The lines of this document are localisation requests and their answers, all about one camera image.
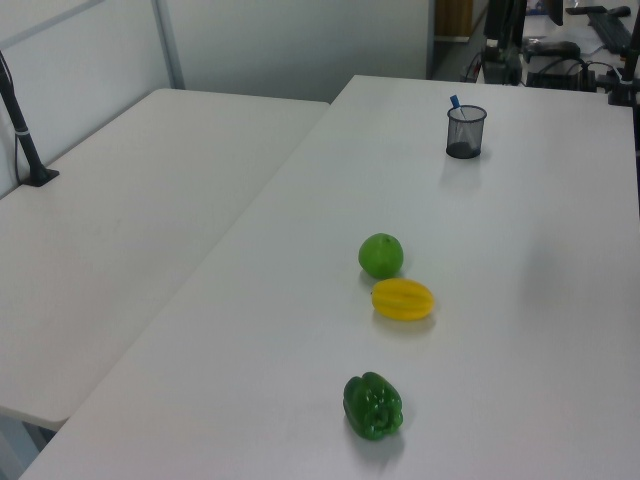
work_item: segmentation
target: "black monitor arm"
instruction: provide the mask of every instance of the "black monitor arm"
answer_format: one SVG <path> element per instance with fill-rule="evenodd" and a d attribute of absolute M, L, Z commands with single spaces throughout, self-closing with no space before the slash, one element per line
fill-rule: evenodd
<path fill-rule="evenodd" d="M 23 181 L 25 185 L 31 185 L 33 187 L 41 187 L 49 180 L 58 176 L 58 172 L 55 170 L 48 170 L 42 165 L 36 146 L 33 144 L 31 134 L 27 128 L 27 123 L 24 120 L 20 105 L 16 99 L 15 92 L 13 90 L 13 82 L 11 81 L 8 67 L 4 62 L 4 58 L 0 58 L 0 94 L 2 100 L 7 107 L 7 112 L 13 123 L 16 135 L 22 145 L 24 155 L 29 162 L 30 175 L 29 178 Z"/>
<path fill-rule="evenodd" d="M 598 77 L 598 86 L 609 92 L 609 105 L 635 107 L 636 94 L 640 92 L 640 81 L 634 79 L 638 55 L 640 54 L 640 7 L 631 34 L 631 43 L 626 53 L 624 68 L 614 69 Z"/>

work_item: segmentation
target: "blue pen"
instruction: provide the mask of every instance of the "blue pen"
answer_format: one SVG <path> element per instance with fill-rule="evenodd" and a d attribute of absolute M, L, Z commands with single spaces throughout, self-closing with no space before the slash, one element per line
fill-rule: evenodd
<path fill-rule="evenodd" d="M 453 105 L 453 108 L 457 114 L 458 120 L 462 120 L 462 122 L 460 123 L 460 127 L 462 128 L 464 135 L 467 137 L 467 140 L 469 141 L 469 146 L 471 147 L 472 150 L 475 150 L 476 148 L 478 148 L 478 146 L 476 145 L 476 141 L 473 138 L 473 134 L 469 130 L 469 126 L 466 123 L 467 117 L 464 116 L 462 107 L 460 107 L 460 101 L 458 100 L 458 96 L 452 95 L 451 97 L 449 97 L 449 99 L 451 100 L 451 105 Z"/>

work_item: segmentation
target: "desk leg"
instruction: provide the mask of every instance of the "desk leg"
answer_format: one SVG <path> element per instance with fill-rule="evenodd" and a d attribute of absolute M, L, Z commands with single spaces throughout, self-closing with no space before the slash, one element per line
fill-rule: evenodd
<path fill-rule="evenodd" d="M 38 453 L 22 422 L 0 415 L 0 479 L 18 480 Z"/>

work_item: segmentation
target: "green apple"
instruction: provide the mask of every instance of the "green apple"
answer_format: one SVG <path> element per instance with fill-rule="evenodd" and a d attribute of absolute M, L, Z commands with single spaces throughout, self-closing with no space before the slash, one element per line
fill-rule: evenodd
<path fill-rule="evenodd" d="M 358 252 L 362 269 L 374 278 L 391 278 L 400 271 L 404 253 L 400 242 L 386 233 L 367 238 Z"/>

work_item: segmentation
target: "white partition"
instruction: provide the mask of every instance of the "white partition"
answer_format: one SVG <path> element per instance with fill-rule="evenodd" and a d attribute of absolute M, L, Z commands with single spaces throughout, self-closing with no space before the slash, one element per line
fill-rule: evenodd
<path fill-rule="evenodd" d="M 489 0 L 474 0 L 471 14 L 471 22 L 474 27 L 477 28 L 476 24 L 480 21 L 480 17 L 482 17 L 488 6 Z"/>
<path fill-rule="evenodd" d="M 159 0 L 192 90 L 332 101 L 355 74 L 425 78 L 432 0 Z"/>
<path fill-rule="evenodd" d="M 12 45 L 103 0 L 2 0 L 0 48 Z"/>
<path fill-rule="evenodd" d="M 33 6 L 30 12 L 40 15 Z M 99 2 L 2 51 L 45 164 L 141 97 L 169 86 L 151 0 Z M 0 197 L 15 186 L 13 143 L 13 125 L 0 103 Z M 20 151 L 23 178 L 25 167 Z"/>

